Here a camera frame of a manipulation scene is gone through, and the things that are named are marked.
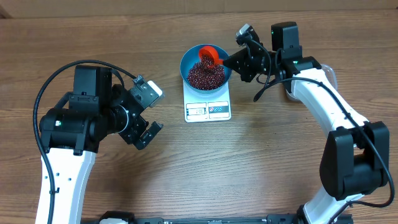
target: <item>black cable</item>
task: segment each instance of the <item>black cable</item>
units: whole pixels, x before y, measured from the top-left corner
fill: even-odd
[[[357,128],[359,130],[359,132],[361,133],[361,135],[365,138],[366,143],[370,146],[372,152],[374,153],[374,155],[377,157],[377,159],[379,160],[379,162],[382,165],[382,168],[384,169],[384,171],[386,172],[387,175],[387,179],[389,182],[389,186],[390,186],[390,197],[388,199],[388,201],[382,203],[382,204],[375,204],[375,203],[369,203],[369,202],[363,202],[363,201],[359,201],[359,200],[353,200],[353,201],[348,201],[345,203],[344,206],[342,206],[329,220],[329,224],[331,224],[335,218],[337,218],[348,206],[352,206],[353,204],[358,204],[358,205],[365,205],[365,206],[369,206],[369,207],[374,207],[374,208],[384,208],[389,206],[392,201],[394,200],[395,197],[395,188],[394,188],[394,182],[392,180],[391,174],[386,166],[386,164],[384,163],[384,161],[382,160],[379,152],[377,151],[376,147],[374,146],[374,144],[372,143],[372,141],[369,139],[368,135],[363,131],[363,129],[359,126],[359,124],[357,122],[355,122],[355,120],[351,117],[350,113],[346,111],[346,109],[344,108],[344,106],[341,104],[340,100],[337,98],[337,96],[327,87],[325,86],[322,82],[318,82],[315,80],[312,80],[310,78],[301,78],[301,77],[293,77],[293,78],[286,78],[284,80],[280,80],[277,82],[274,82],[272,84],[267,85],[264,89],[267,90],[268,88],[279,84],[279,83],[284,83],[284,82],[290,82],[293,80],[301,80],[301,81],[306,81],[306,82],[312,82],[317,84],[318,86],[322,87],[323,89],[325,89],[330,96],[334,99],[334,101],[336,102],[336,104],[338,105],[338,107],[341,109],[341,111],[343,112],[343,114],[347,117],[347,119],[355,126],[355,128]]]
[[[122,84],[122,87],[124,88],[124,81],[123,81],[123,78],[120,75],[120,73],[114,68],[111,70],[111,73],[120,80],[120,83]]]
[[[267,80],[266,80],[264,86],[267,86],[267,85],[268,85],[270,77],[271,77],[271,75],[268,75],[268,76],[267,76]]]
[[[279,52],[280,52],[281,50],[282,50],[282,49],[279,48],[279,49],[275,52],[274,63],[275,63],[275,68],[276,68],[276,69],[279,69],[278,56],[279,56]],[[258,83],[263,84],[264,86],[266,86],[266,85],[268,84],[268,82],[269,82],[269,77],[270,77],[270,75],[267,75],[268,77],[267,77],[267,81],[266,81],[265,83],[263,83],[262,81],[260,81],[260,76],[261,76],[261,75],[266,75],[266,74],[260,74],[259,76],[257,76],[256,81],[257,81]]]
[[[54,213],[54,203],[55,203],[55,182],[54,182],[54,174],[52,172],[52,168],[51,168],[51,164],[50,161],[44,151],[43,148],[43,144],[42,141],[40,140],[40,136],[39,136],[39,127],[37,125],[37,110],[39,108],[39,103],[40,103],[40,99],[43,95],[44,90],[47,88],[47,86],[50,84],[50,82],[62,71],[64,71],[65,69],[68,69],[72,66],[78,65],[78,64],[82,64],[82,63],[96,63],[96,64],[100,64],[100,65],[105,65],[108,66],[110,68],[119,70],[120,72],[126,74],[127,76],[131,77],[131,78],[136,78],[134,75],[130,74],[129,72],[125,71],[122,68],[119,68],[115,65],[112,65],[110,63],[107,62],[102,62],[99,60],[79,60],[76,62],[72,62],[69,63],[67,65],[64,65],[63,67],[59,68],[56,72],[54,72],[48,79],[47,81],[45,81],[45,83],[43,84],[43,86],[41,87],[39,93],[37,94],[36,100],[35,100],[35,104],[33,107],[33,131],[35,133],[35,138],[36,138],[36,143],[37,146],[39,147],[39,151],[43,157],[43,161],[44,164],[47,168],[47,172],[49,173],[49,180],[50,180],[50,208],[49,208],[49,219],[47,220],[48,224],[52,223],[52,219],[53,219],[53,213]]]
[[[265,75],[265,74],[260,74],[259,76],[257,76],[256,81],[257,81],[258,83],[260,83],[260,84],[265,85],[265,84],[266,84],[265,82],[260,81],[261,75]],[[273,79],[272,81],[269,81],[268,84],[274,83],[275,81],[276,81],[276,80]]]

